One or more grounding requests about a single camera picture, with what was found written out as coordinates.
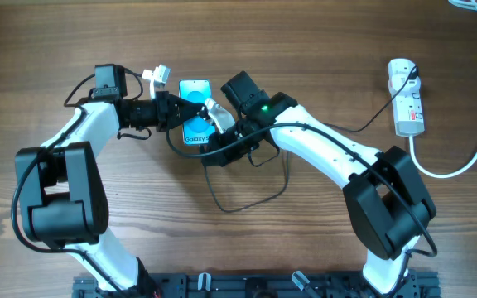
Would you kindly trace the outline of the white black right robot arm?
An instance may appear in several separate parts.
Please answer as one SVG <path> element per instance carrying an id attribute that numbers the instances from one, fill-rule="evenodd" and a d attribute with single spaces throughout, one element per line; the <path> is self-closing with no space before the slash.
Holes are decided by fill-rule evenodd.
<path id="1" fill-rule="evenodd" d="M 430 237 L 427 226 L 436 216 L 412 158 L 400 147 L 382 152 L 348 139 L 287 94 L 268 96 L 244 71 L 221 90 L 239 119 L 205 99 L 218 131 L 209 138 L 204 164 L 227 166 L 267 141 L 313 165 L 342 189 L 352 229 L 368 250 L 364 279 L 381 296 L 397 294 L 415 245 Z"/>

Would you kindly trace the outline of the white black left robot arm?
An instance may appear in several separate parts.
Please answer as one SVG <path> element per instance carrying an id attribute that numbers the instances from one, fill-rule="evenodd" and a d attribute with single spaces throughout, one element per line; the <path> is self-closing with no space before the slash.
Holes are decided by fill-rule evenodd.
<path id="1" fill-rule="evenodd" d="M 17 186 L 12 197 L 12 229 L 32 251 L 69 254 L 98 282 L 105 296 L 158 297 L 160 289 L 139 258 L 128 252 L 108 226 L 109 210 L 96 158 L 125 128 L 175 128 L 205 115 L 207 107 L 166 91 L 164 65 L 144 70 L 137 81 L 150 83 L 151 97 L 129 98 L 121 65 L 96 65 L 95 86 L 77 103 L 65 101 L 74 116 L 53 138 L 15 156 Z"/>

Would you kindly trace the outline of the blue screen smartphone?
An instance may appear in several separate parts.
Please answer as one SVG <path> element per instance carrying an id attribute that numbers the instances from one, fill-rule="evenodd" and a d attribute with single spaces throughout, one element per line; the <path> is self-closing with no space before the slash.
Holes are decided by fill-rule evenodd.
<path id="1" fill-rule="evenodd" d="M 206 79 L 180 80 L 179 96 L 192 103 L 204 103 L 211 98 L 210 82 Z M 187 146 L 200 146 L 208 142 L 214 127 L 196 116 L 183 123 L 183 142 Z"/>

